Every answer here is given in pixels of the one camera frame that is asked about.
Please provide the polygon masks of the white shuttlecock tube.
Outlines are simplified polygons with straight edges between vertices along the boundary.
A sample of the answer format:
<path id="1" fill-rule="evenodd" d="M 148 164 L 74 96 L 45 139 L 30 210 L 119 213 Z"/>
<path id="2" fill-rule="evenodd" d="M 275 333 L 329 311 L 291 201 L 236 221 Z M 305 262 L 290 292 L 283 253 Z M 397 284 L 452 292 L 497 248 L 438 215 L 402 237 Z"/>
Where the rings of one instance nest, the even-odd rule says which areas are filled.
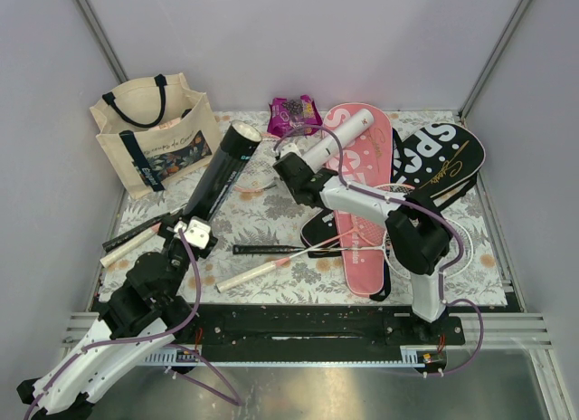
<path id="1" fill-rule="evenodd" d="M 309 149 L 303 155 L 303 160 L 314 173 L 318 172 L 339 151 L 333 135 L 337 137 L 341 147 L 344 148 L 368 130 L 374 122 L 373 113 L 366 108 L 355 111 L 350 111 L 345 107 L 332 109 L 323 121 L 324 126 L 332 133 Z"/>

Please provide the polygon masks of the black shuttlecock tube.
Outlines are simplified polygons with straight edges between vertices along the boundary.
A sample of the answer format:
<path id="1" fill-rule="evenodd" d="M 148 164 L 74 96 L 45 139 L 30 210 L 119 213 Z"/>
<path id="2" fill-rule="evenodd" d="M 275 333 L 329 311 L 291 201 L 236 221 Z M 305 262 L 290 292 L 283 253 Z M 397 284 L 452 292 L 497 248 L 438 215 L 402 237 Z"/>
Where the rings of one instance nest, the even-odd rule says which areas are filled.
<path id="1" fill-rule="evenodd" d="M 255 127 L 241 120 L 230 123 L 185 206 L 184 220 L 196 217 L 210 222 L 214 218 L 261 141 Z"/>

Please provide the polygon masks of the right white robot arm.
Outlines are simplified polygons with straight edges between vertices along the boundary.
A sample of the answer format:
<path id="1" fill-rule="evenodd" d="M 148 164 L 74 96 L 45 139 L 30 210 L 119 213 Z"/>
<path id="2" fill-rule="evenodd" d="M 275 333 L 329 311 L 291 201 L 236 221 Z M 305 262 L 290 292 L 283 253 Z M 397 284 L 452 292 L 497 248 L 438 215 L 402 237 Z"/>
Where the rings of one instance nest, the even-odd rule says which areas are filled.
<path id="1" fill-rule="evenodd" d="M 301 155 L 291 151 L 278 156 L 273 168 L 297 203 L 348 213 L 385 228 L 394 257 L 411 273 L 412 310 L 417 316 L 412 321 L 413 336 L 424 344 L 439 338 L 446 305 L 442 277 L 434 273 L 435 266 L 458 234 L 432 202 L 348 183 L 325 167 L 313 171 Z"/>

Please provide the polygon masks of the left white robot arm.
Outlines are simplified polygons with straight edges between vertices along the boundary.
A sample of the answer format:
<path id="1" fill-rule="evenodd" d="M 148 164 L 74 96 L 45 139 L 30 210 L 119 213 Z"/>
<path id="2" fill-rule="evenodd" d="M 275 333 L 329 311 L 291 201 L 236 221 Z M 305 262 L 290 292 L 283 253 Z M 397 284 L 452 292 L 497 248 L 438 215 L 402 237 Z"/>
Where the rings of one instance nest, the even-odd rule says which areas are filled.
<path id="1" fill-rule="evenodd" d="M 186 343 L 196 332 L 197 302 L 179 287 L 197 257 L 216 243 L 208 221 L 180 217 L 161 229 L 161 252 L 141 254 L 124 283 L 99 305 L 97 318 L 52 371 L 21 382 L 27 419 L 85 419 L 121 377 L 159 348 Z"/>

